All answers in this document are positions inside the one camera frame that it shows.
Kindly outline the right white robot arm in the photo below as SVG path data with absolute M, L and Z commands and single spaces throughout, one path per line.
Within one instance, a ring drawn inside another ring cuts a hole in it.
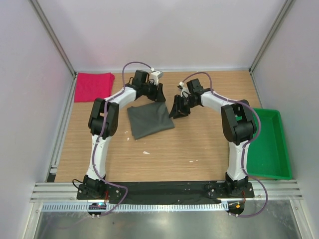
M 198 79 L 180 82 L 179 95 L 175 95 L 169 117 L 183 118 L 195 106 L 208 107 L 221 113 L 222 130 L 229 142 L 229 166 L 225 173 L 224 190 L 230 197 L 238 196 L 248 186 L 248 176 L 244 172 L 250 141 L 257 131 L 252 108 L 248 101 L 235 101 L 214 90 L 202 87 Z

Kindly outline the grey t shirt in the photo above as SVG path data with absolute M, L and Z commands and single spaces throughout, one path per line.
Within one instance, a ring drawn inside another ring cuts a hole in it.
M 175 128 L 168 116 L 165 102 L 154 102 L 127 109 L 131 132 L 134 139 Z

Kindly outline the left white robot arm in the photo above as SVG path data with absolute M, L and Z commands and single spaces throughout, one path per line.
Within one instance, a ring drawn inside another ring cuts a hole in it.
M 120 91 L 94 101 L 88 122 L 92 135 L 90 164 L 78 189 L 78 199 L 101 199 L 106 195 L 106 159 L 110 141 L 118 128 L 119 110 L 141 96 L 154 102 L 165 102 L 163 84 L 159 82 L 162 76 L 163 72 L 159 70 L 152 69 L 150 73 L 136 70 L 131 81 Z

